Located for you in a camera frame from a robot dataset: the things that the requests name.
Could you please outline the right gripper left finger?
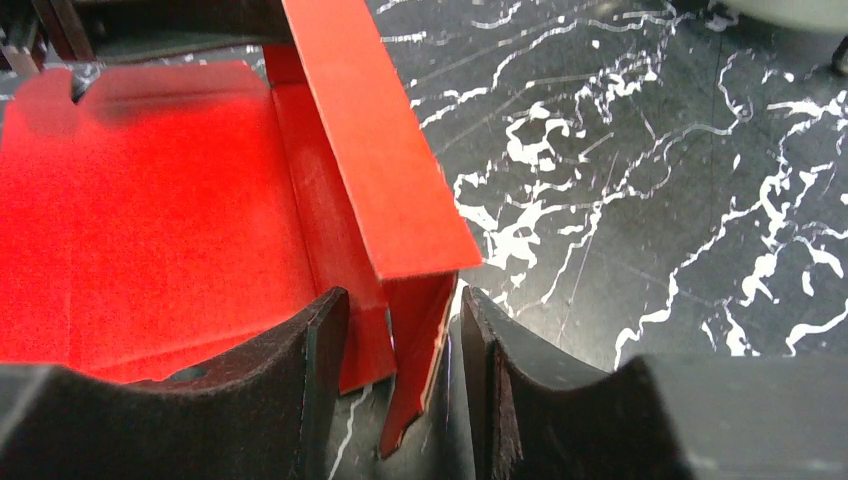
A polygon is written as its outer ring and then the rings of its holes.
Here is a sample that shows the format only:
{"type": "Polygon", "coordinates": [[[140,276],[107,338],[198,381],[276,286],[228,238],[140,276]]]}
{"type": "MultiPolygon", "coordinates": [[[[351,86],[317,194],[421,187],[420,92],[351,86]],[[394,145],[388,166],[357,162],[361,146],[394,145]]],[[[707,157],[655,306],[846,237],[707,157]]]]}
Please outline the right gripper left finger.
{"type": "Polygon", "coordinates": [[[321,479],[350,319],[334,287],[160,382],[1,368],[5,479],[321,479]]]}

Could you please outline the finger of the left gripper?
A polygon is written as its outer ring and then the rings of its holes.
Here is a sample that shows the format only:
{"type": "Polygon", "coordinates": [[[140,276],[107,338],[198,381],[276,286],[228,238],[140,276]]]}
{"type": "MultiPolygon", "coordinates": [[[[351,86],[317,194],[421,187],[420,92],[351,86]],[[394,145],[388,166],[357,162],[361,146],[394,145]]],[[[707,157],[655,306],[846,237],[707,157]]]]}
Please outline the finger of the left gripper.
{"type": "Polygon", "coordinates": [[[29,6],[65,61],[135,63],[292,42],[281,1],[31,1],[29,6]]]}

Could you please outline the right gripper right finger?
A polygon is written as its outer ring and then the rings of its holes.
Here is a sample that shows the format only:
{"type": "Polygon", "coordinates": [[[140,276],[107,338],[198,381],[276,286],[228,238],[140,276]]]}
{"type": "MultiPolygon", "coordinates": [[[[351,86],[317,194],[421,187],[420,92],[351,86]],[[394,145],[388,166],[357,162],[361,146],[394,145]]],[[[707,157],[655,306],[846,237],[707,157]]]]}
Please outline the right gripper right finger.
{"type": "Polygon", "coordinates": [[[595,368],[462,294],[480,479],[843,479],[847,361],[639,355],[595,368]]]}

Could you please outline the red paper box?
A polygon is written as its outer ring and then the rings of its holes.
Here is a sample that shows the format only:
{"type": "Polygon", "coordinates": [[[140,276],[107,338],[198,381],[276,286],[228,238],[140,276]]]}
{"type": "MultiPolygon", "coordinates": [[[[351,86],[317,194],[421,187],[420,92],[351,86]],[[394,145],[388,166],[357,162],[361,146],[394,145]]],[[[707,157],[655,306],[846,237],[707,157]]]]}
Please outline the red paper box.
{"type": "Polygon", "coordinates": [[[281,1],[290,44],[59,57],[1,5],[24,77],[1,141],[1,358],[162,379],[345,288],[339,391],[395,389],[382,456],[428,407],[478,247],[362,1],[281,1]]]}

